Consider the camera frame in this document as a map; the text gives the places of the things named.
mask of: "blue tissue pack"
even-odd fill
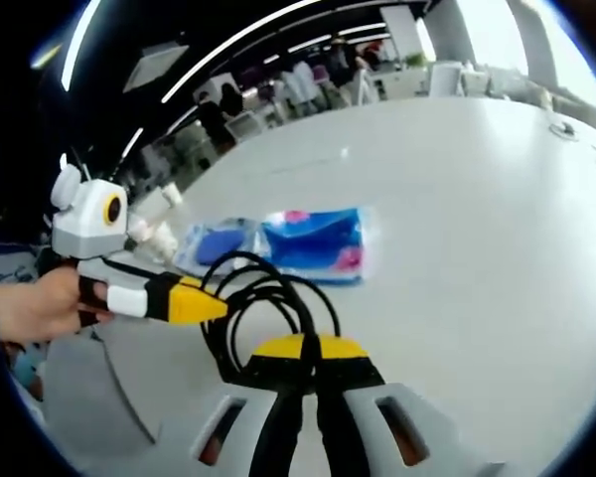
[[[363,230],[359,209],[332,212],[287,211],[262,221],[226,219],[214,225],[192,225],[174,258],[186,273],[203,276],[221,255],[251,251],[284,273],[320,284],[362,281]],[[226,275],[246,262],[233,260],[218,270]]]

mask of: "white table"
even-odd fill
[[[561,139],[560,117],[471,98],[329,112],[239,144],[185,200],[196,220],[371,208],[366,283],[327,290],[344,334],[508,462],[501,475],[535,476],[596,406],[596,131],[565,118],[580,140]],[[241,356],[285,326],[250,312]],[[194,352],[190,374],[216,373]],[[327,475],[305,409],[291,475]]]

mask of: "white robot head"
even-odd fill
[[[82,182],[72,164],[60,173],[51,202],[53,250],[62,256],[94,258],[123,249],[128,222],[126,191],[100,179]]]

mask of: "black cable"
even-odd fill
[[[242,275],[259,272],[263,276],[249,283],[242,289],[232,293],[224,301],[227,303],[227,316],[202,324],[203,336],[213,356],[217,360],[220,372],[226,381],[237,377],[242,371],[242,363],[236,353],[236,333],[238,326],[247,310],[254,303],[267,301],[271,303],[283,316],[292,334],[304,334],[303,352],[314,353],[319,342],[311,312],[302,298],[298,295],[294,284],[299,283],[311,289],[325,303],[329,311],[334,334],[340,336],[340,320],[335,308],[325,293],[311,281],[290,274],[283,274],[271,263],[254,253],[247,251],[233,251],[219,258],[208,270],[201,282],[201,289],[206,290],[216,271],[226,262],[235,258],[245,258],[250,262],[243,268],[234,270],[226,275],[219,283],[214,296],[221,297],[224,289]],[[298,325],[290,313],[293,311],[298,319]]]

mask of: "pink pattern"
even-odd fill
[[[340,271],[355,270],[362,265],[363,250],[359,246],[348,246],[340,250],[334,268]]]
[[[289,224],[298,224],[309,219],[309,213],[303,211],[285,212],[285,221]]]

